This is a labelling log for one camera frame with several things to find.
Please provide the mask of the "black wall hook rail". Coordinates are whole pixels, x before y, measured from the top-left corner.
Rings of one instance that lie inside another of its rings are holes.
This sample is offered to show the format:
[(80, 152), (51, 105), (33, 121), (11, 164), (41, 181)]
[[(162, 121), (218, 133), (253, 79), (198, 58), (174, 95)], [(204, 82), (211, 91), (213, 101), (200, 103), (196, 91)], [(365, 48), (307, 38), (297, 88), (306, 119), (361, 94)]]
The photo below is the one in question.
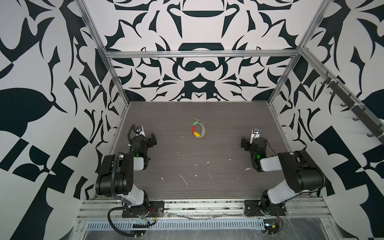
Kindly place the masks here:
[(332, 101), (337, 96), (342, 103), (341, 108), (352, 111), (355, 115), (353, 120), (362, 122), (371, 132), (367, 134), (369, 138), (375, 137), (382, 145), (384, 144), (384, 123), (381, 121), (358, 97), (349, 90), (346, 85), (337, 78), (332, 78), (329, 72), (321, 75), (325, 80), (322, 86), (327, 86), (332, 91), (329, 101), (329, 111), (331, 112)]

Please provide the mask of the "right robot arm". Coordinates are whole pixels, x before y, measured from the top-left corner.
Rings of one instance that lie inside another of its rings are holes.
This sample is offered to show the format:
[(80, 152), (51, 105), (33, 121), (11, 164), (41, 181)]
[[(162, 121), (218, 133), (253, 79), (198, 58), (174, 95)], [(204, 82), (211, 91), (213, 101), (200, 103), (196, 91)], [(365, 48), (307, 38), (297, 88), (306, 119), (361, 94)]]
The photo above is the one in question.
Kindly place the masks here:
[(246, 200), (246, 216), (284, 216), (287, 201), (302, 193), (318, 192), (327, 183), (326, 176), (306, 151), (282, 152), (267, 157), (267, 144), (264, 138), (241, 139), (241, 148), (250, 153), (257, 172), (282, 171), (284, 180), (264, 191), (259, 200)]

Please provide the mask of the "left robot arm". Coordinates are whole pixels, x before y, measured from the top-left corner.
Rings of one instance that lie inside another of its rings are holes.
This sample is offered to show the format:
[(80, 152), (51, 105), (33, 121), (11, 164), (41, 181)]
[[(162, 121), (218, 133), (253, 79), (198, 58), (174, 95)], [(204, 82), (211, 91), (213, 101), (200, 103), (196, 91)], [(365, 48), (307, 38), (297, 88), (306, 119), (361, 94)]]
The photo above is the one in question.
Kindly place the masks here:
[(157, 144), (156, 135), (140, 134), (131, 139), (131, 151), (104, 157), (96, 181), (98, 196), (112, 197), (132, 208), (149, 208), (148, 194), (134, 185), (134, 172), (146, 170), (148, 149)]

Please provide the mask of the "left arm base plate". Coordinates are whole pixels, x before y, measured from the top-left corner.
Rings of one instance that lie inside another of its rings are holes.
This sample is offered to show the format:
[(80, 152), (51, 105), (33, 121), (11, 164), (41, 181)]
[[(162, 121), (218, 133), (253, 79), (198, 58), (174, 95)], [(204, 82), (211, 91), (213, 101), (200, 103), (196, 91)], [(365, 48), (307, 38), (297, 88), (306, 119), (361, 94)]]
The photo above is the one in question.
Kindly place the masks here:
[(157, 217), (164, 213), (164, 201), (149, 201), (144, 202), (140, 206), (126, 207), (123, 210), (123, 218), (136, 218), (138, 216)]

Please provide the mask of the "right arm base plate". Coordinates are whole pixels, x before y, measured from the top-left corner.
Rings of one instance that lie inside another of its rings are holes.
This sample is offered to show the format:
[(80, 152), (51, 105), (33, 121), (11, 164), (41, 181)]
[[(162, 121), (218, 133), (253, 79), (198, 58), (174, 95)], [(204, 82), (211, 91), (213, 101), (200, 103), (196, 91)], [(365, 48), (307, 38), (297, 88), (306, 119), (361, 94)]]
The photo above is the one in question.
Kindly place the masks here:
[(271, 204), (261, 200), (245, 200), (244, 214), (247, 217), (255, 216), (285, 216), (287, 209), (285, 204)]

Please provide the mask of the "metal keyring with red grip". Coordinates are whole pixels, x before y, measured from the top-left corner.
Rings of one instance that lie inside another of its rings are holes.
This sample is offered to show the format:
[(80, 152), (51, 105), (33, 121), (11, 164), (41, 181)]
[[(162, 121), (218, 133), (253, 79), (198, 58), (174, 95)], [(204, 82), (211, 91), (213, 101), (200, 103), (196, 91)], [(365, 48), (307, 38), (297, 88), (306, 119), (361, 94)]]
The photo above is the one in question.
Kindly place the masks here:
[[(195, 137), (194, 132), (199, 133), (201, 136), (199, 138)], [(206, 132), (207, 132), (207, 128), (202, 122), (200, 122), (200, 124), (197, 124), (196, 126), (193, 125), (192, 127), (192, 134), (197, 139), (203, 139), (206, 135)]]

